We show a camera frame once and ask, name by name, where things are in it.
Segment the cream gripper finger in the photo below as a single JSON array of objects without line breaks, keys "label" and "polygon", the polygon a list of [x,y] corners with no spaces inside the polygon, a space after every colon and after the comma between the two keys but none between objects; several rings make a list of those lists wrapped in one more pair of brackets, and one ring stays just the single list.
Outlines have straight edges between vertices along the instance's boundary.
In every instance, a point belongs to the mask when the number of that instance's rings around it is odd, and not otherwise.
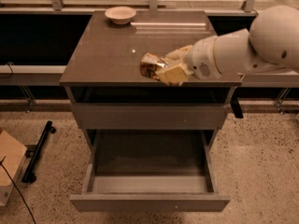
[{"label": "cream gripper finger", "polygon": [[167,53],[165,57],[171,60],[184,60],[185,56],[191,49],[192,49],[192,45],[185,46]]},{"label": "cream gripper finger", "polygon": [[176,63],[156,71],[155,74],[166,85],[180,85],[189,79],[193,71],[185,63]]}]

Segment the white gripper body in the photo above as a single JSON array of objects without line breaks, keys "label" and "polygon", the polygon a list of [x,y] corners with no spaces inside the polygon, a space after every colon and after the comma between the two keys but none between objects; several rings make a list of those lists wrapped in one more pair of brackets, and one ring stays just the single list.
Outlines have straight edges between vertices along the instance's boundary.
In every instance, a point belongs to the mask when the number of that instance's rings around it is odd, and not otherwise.
[{"label": "white gripper body", "polygon": [[200,80],[212,80],[221,77],[214,60],[216,35],[197,41],[185,56],[185,62]]}]

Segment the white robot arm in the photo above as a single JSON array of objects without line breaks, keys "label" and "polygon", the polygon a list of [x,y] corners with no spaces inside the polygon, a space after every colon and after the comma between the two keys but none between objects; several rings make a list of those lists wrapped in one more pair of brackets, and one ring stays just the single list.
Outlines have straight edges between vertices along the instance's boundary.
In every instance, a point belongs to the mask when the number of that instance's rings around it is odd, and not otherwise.
[{"label": "white robot arm", "polygon": [[189,77],[210,80],[228,73],[258,74],[299,68],[299,10],[274,6],[264,10],[249,29],[213,35],[168,53],[167,66],[156,76],[167,85]]}]

